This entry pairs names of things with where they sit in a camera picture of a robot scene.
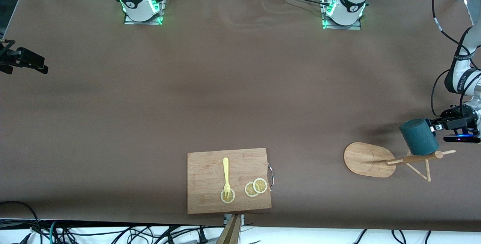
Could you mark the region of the dark teal cup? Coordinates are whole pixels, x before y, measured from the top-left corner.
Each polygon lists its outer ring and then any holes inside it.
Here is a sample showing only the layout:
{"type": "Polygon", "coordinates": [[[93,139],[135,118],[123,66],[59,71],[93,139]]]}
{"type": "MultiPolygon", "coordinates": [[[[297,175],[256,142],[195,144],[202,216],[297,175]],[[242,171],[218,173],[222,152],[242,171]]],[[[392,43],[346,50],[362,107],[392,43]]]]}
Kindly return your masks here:
{"type": "Polygon", "coordinates": [[[436,152],[439,143],[431,131],[431,122],[427,118],[417,118],[399,126],[410,152],[414,156],[424,156],[436,152]]]}

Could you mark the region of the wooden cup rack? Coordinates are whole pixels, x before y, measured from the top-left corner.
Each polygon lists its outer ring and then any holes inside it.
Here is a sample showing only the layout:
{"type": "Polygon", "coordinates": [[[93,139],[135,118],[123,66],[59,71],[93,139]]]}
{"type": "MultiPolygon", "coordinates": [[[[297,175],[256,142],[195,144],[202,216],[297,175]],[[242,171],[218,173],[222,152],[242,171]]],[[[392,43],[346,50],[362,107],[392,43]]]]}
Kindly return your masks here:
{"type": "Polygon", "coordinates": [[[428,155],[416,156],[408,151],[406,156],[395,158],[394,154],[384,147],[354,142],[345,148],[343,161],[352,173],[375,178],[390,177],[397,167],[406,166],[430,183],[432,181],[430,160],[440,160],[454,153],[456,150],[437,150],[428,155]]]}

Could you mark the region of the brown table cover sheet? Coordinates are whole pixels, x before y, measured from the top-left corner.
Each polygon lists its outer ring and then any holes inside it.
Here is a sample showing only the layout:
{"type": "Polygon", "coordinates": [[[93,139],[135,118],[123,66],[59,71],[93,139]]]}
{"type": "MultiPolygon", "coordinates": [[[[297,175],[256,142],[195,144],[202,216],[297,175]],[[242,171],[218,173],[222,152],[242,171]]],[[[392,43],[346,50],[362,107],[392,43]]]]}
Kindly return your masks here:
{"type": "Polygon", "coordinates": [[[256,226],[481,231],[481,145],[406,167],[348,171],[367,142],[405,155],[455,44],[431,0],[368,0],[361,30],[323,29],[297,0],[167,0],[125,25],[115,0],[19,0],[6,31],[47,75],[0,73],[0,202],[48,220],[221,224],[187,213],[187,154],[266,148],[272,207],[256,226]]]}

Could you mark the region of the dried lemon slice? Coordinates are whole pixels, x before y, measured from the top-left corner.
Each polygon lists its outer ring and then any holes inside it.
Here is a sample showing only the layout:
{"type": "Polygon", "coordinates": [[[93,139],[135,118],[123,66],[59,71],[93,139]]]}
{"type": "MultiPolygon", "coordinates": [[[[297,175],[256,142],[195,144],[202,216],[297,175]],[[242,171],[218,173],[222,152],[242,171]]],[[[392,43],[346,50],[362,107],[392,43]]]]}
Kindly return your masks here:
{"type": "Polygon", "coordinates": [[[252,186],[256,193],[264,193],[267,190],[268,183],[263,178],[257,178],[253,181],[252,186]]]}
{"type": "Polygon", "coordinates": [[[247,196],[249,197],[256,197],[258,196],[258,192],[254,189],[254,183],[251,181],[251,182],[248,182],[246,185],[245,185],[245,188],[244,188],[244,191],[246,193],[247,196]]]}
{"type": "Polygon", "coordinates": [[[229,192],[225,192],[225,190],[222,189],[220,192],[220,200],[222,203],[232,203],[235,200],[235,191],[232,188],[230,188],[229,192]]]}

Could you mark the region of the wooden cutting board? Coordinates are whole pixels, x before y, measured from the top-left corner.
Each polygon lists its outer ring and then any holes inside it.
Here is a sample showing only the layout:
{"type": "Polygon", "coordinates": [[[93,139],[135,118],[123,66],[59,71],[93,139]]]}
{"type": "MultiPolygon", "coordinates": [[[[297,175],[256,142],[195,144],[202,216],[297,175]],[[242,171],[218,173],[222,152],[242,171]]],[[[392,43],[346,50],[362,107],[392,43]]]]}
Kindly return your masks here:
{"type": "Polygon", "coordinates": [[[268,159],[265,148],[217,150],[188,153],[187,156],[187,212],[189,214],[247,213],[272,207],[268,182],[268,159]],[[230,186],[235,191],[232,203],[222,203],[224,187],[223,158],[230,162],[230,186]],[[244,188],[257,178],[267,181],[264,193],[256,197],[246,195],[244,188]]]}

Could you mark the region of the yellow plastic fork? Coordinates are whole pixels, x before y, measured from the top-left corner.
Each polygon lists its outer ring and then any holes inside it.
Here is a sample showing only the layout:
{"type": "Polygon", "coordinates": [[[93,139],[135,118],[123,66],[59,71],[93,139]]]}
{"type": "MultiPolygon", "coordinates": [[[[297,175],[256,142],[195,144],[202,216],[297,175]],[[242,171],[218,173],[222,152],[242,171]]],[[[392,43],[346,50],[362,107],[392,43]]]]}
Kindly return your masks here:
{"type": "Polygon", "coordinates": [[[231,186],[230,186],[230,162],[227,157],[223,158],[223,170],[224,170],[224,180],[225,184],[223,187],[223,199],[225,201],[230,201],[231,200],[231,186]]]}

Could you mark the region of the wooden stick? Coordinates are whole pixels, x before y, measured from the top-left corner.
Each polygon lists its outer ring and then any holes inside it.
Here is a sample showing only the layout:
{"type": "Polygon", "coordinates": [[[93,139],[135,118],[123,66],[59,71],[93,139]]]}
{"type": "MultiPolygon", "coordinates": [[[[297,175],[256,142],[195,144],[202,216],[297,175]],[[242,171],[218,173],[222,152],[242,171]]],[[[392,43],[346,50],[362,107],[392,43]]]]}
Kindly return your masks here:
{"type": "Polygon", "coordinates": [[[239,214],[234,214],[215,244],[239,244],[239,234],[241,231],[241,218],[239,214]]]}

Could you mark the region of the small metal bracket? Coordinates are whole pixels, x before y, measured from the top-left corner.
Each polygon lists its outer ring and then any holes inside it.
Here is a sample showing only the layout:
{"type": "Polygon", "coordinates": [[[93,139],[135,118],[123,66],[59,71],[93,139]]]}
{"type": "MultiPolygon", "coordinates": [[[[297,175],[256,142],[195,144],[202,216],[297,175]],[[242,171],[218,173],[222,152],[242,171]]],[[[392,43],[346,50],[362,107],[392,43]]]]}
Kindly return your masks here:
{"type": "MultiPolygon", "coordinates": [[[[233,216],[233,214],[224,214],[224,219],[223,219],[223,225],[227,225],[228,222],[230,221],[231,217],[233,216]]],[[[244,226],[245,225],[245,215],[244,214],[240,214],[240,225],[241,226],[244,226]]]]}

